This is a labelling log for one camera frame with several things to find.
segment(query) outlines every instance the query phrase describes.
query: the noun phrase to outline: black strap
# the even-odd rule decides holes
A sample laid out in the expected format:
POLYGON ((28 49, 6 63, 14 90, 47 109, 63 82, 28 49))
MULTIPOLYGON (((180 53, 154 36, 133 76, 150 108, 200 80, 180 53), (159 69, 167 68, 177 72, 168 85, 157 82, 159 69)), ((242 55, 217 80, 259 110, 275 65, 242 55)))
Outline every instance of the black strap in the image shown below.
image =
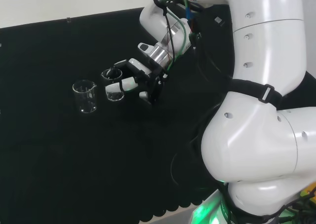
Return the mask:
POLYGON ((166 16, 168 10, 167 6, 163 5, 162 3, 159 2, 159 0, 154 0, 154 3, 157 7, 161 8, 163 10, 163 15, 166 16))
POLYGON ((260 102, 270 103, 276 108, 282 100, 282 95, 275 91, 275 88, 271 85, 262 85, 248 80, 232 79, 229 91, 258 98, 260 102))

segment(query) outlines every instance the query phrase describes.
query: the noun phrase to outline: black cable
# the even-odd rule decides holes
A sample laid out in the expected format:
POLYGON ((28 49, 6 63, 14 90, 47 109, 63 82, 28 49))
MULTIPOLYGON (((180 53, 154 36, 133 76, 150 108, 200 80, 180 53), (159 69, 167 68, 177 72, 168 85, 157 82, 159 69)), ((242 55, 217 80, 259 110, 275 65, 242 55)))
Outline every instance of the black cable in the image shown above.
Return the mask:
POLYGON ((170 27, 169 19, 168 19, 167 15, 165 15, 165 17, 166 17, 166 21, 167 21, 167 26, 168 26, 168 31, 169 31, 169 36, 170 36, 171 46, 172 46, 172 54, 173 54, 172 66, 174 66, 175 52, 174 52, 174 46, 173 46, 173 37, 172 37, 172 32, 171 32, 171 27, 170 27))

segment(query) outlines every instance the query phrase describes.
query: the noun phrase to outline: cable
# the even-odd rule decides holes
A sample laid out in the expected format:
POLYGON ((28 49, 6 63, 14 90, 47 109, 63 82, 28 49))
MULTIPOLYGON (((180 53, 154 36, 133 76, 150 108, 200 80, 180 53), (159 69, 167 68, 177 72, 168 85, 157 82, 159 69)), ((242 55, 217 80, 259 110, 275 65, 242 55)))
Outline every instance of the cable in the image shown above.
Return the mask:
MULTIPOLYGON (((168 10, 168 14, 171 15, 175 20, 177 20, 180 23, 180 25, 181 25, 181 27, 183 29, 183 32, 184 32, 184 40, 183 40, 183 43, 182 43, 182 46, 181 46, 181 49, 180 49, 179 53, 175 56, 174 47, 173 47, 173 39, 172 39, 172 37, 170 35, 171 46, 172 46, 172 53, 173 53, 173 60, 170 63, 170 65, 168 66, 167 71, 169 71, 170 68, 174 65, 174 62, 178 59, 178 57, 180 55, 182 55, 184 47, 185 47, 185 44, 186 44, 186 41, 187 41, 187 31, 186 31, 186 28, 183 25, 182 21, 169 10, 168 10)), ((167 26, 168 26, 169 32, 171 32, 171 27, 170 27, 170 23, 169 23, 168 17, 167 16, 165 16, 165 17, 166 17, 166 21, 167 21, 167 26)))
POLYGON ((171 33, 171 27, 170 27, 170 23, 169 23, 169 19, 167 17, 167 15, 165 15, 166 17, 166 21, 167 21, 167 26, 168 26, 168 31, 169 31, 169 35, 170 35, 170 41, 171 41, 171 46, 172 46, 172 54, 173 54, 173 58, 172 58, 172 64, 174 65, 174 61, 175 61, 175 53, 174 53, 174 45, 173 45, 173 36, 171 33))
MULTIPOLYGON (((183 49, 184 49, 184 46, 186 44, 186 41, 187 41, 187 31, 186 31, 186 28, 184 27, 182 21, 177 17, 175 16, 171 11, 168 10, 168 13, 173 17, 175 18, 181 25, 181 27, 183 28, 183 32, 184 32, 184 39, 183 39, 183 43, 182 43, 182 46, 181 46, 181 49, 179 51, 179 53, 177 54, 176 58, 175 58, 175 61, 178 59, 178 57, 180 55, 182 55, 182 52, 183 52, 183 49)), ((169 66, 168 66, 168 71, 170 70, 171 66, 173 66, 173 64, 171 63, 169 66)))
POLYGON ((184 5, 186 7, 186 18, 188 20, 191 19, 191 16, 190 16, 190 8, 189 8, 189 4, 188 4, 188 1, 187 0, 183 0, 184 1, 184 5))

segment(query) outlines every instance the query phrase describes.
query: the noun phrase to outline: black tablecloth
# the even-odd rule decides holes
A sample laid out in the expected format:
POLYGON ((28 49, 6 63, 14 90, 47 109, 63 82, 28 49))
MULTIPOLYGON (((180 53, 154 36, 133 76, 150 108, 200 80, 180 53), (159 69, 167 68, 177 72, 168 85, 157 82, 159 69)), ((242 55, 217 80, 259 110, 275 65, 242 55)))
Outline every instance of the black tablecloth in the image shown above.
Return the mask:
MULTIPOLYGON (((4 223, 138 223, 178 206, 200 204, 215 187, 171 179, 175 153, 192 127, 220 102, 227 81, 211 66, 209 81, 188 52, 171 72, 152 109, 140 101, 110 104, 98 87, 98 109, 79 116, 72 84, 136 58, 140 42, 155 44, 140 26, 141 9, 36 23, 0 30, 0 221, 4 223)), ((231 74, 234 50, 229 9, 200 19, 206 51, 231 74), (226 25, 218 26, 213 16, 226 25)), ((316 83, 306 78, 282 108, 316 106, 316 83)), ((177 170, 189 176, 188 170, 177 170)))

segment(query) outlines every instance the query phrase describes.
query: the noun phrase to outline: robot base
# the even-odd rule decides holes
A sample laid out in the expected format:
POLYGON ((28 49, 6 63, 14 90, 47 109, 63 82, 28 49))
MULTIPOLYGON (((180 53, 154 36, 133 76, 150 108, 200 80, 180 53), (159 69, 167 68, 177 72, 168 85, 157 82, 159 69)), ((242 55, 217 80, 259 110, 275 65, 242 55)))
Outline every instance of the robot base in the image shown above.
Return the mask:
MULTIPOLYGON (((227 224, 226 218, 224 218, 222 212, 221 204, 222 194, 217 190, 193 211, 189 224, 227 224)), ((292 215, 292 213, 285 210, 280 216, 289 217, 292 215)), ((278 224, 278 221, 279 218, 275 218, 267 223, 278 224)))

